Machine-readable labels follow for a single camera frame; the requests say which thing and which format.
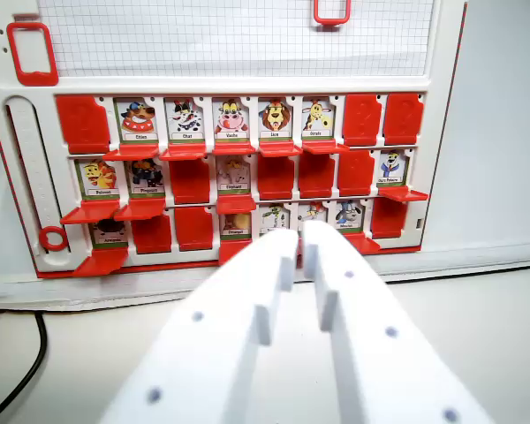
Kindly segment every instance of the red plastic clip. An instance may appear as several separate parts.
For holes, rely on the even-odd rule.
[[[318,0],[314,0],[314,20],[319,24],[332,26],[344,24],[352,16],[352,0],[345,0],[345,16],[343,18],[320,18],[318,14]]]
[[[14,30],[27,29],[43,31],[43,38],[45,39],[45,47],[47,49],[47,56],[49,58],[50,71],[47,72],[23,72],[19,64],[18,49],[16,49],[16,41],[14,39]],[[41,22],[12,22],[6,27],[8,34],[8,41],[10,42],[11,56],[14,59],[14,68],[16,68],[16,75],[18,81],[24,86],[56,86],[59,82],[59,75],[57,73],[57,64],[55,62],[55,55],[53,54],[53,45],[51,44],[51,35],[49,29]]]
[[[406,185],[400,187],[381,187],[379,195],[392,201],[427,201],[428,195],[409,189]]]
[[[47,235],[50,232],[53,232],[61,236],[61,243],[59,243],[58,245],[51,244],[49,242],[49,239],[47,238]],[[39,242],[45,249],[50,250],[51,252],[59,252],[60,250],[63,250],[67,246],[69,246],[69,240],[67,240],[67,233],[64,232],[63,228],[54,227],[54,226],[45,227],[45,228],[42,228],[41,231],[39,231]]]
[[[140,161],[151,159],[159,154],[156,144],[120,144],[118,150],[112,150],[102,157],[104,161]]]

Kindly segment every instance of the red plastic tab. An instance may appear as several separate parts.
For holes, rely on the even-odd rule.
[[[14,38],[14,30],[25,29],[33,31],[43,31],[43,38],[45,40],[45,48],[47,49],[47,56],[49,59],[49,72],[23,72],[19,64],[18,49],[16,48],[16,40]],[[11,56],[14,60],[14,68],[20,84],[24,86],[56,86],[59,82],[59,75],[57,73],[57,64],[55,62],[55,54],[53,53],[53,45],[51,44],[51,35],[49,29],[41,22],[12,22],[6,27],[8,34],[8,41],[10,42]]]
[[[376,95],[347,95],[344,143],[347,146],[374,146],[381,123],[381,109]]]
[[[257,158],[257,189],[262,201],[291,199],[294,162],[288,157]]]
[[[162,161],[192,161],[206,155],[206,145],[200,143],[170,144],[169,148],[159,155]]]
[[[170,218],[167,215],[133,221],[132,234],[138,254],[170,252]]]
[[[126,259],[127,247],[92,249],[92,254],[74,270],[72,276],[107,276],[122,268]]]
[[[104,161],[140,161],[159,155],[156,144],[120,144],[118,150],[112,150],[102,157]]]
[[[302,149],[295,146],[292,140],[260,141],[259,151],[265,157],[296,156],[302,153]]]
[[[214,229],[212,215],[202,206],[175,208],[178,249],[206,250],[212,248]]]
[[[379,195],[392,201],[427,201],[428,195],[410,190],[406,185],[400,187],[381,187]]]
[[[385,145],[416,144],[424,104],[417,94],[389,95],[385,114]]]
[[[216,143],[214,151],[212,152],[216,156],[220,155],[250,155],[255,153],[255,149],[252,148],[249,141],[243,143]]]
[[[377,197],[373,203],[371,232],[374,239],[400,237],[405,226],[406,203]]]
[[[314,155],[348,152],[350,148],[344,144],[337,144],[335,140],[303,140],[302,148]]]
[[[337,188],[341,196],[371,194],[375,159],[368,150],[353,150],[339,156]]]
[[[61,218],[61,223],[97,223],[112,218],[119,207],[120,201],[82,201],[79,208]]]
[[[210,174],[208,164],[201,159],[169,163],[170,185],[175,203],[208,203],[210,201]]]
[[[165,199],[130,199],[115,215],[116,221],[137,221],[163,214]]]
[[[303,153],[299,163],[300,197],[330,197],[334,184],[334,160],[329,155]]]
[[[367,238],[364,232],[347,233],[344,237],[352,243],[360,254],[377,254],[381,247],[371,238]]]
[[[218,253],[218,264],[224,265],[244,247],[249,246],[250,243],[250,238],[241,240],[222,240],[220,243],[220,252]]]
[[[245,214],[255,210],[257,205],[251,194],[220,194],[216,204],[218,215]]]
[[[106,109],[92,95],[58,95],[57,113],[69,153],[106,153],[110,131]]]

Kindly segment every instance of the grid paper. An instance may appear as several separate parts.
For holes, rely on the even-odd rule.
[[[318,0],[323,18],[345,0]],[[61,76],[422,75],[434,0],[39,0]]]

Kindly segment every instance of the cartoon character portrait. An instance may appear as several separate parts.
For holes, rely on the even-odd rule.
[[[124,119],[123,130],[132,133],[149,133],[155,129],[152,121],[155,117],[155,108],[147,107],[143,103],[130,103],[126,111],[120,115]]]
[[[218,108],[215,134],[220,132],[239,133],[244,131],[247,131],[247,123],[243,110],[241,110],[234,99],[223,102],[222,106]]]
[[[82,168],[85,171],[85,177],[92,186],[98,186],[98,188],[116,187],[116,171],[105,162],[92,161]]]

